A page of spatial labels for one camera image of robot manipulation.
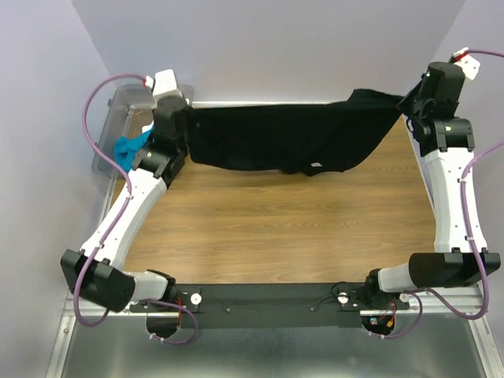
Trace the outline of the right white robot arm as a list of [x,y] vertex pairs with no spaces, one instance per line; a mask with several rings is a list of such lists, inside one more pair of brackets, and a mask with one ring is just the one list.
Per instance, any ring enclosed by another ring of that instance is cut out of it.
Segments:
[[430,180],[435,242],[431,253],[415,253],[403,265],[369,273],[362,298],[373,309],[405,291],[472,286],[501,266],[499,254],[488,251],[480,228],[473,187],[473,127],[455,115],[465,82],[474,80],[479,69],[480,63],[470,55],[432,62],[398,104],[413,128]]

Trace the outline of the black t shirt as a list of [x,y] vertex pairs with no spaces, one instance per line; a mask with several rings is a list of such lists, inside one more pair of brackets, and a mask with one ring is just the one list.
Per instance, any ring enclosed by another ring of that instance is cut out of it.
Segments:
[[401,97],[356,89],[342,102],[190,108],[191,160],[221,169],[315,176],[360,165],[400,116]]

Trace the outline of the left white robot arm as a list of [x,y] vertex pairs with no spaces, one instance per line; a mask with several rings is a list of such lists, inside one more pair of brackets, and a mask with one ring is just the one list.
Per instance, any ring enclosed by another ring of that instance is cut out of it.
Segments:
[[76,301],[85,299],[113,312],[131,301],[147,300],[158,311],[173,305],[171,276],[125,272],[123,267],[146,216],[183,168],[188,154],[186,109],[180,96],[157,101],[149,139],[136,154],[117,200],[79,251],[63,253],[62,271]]

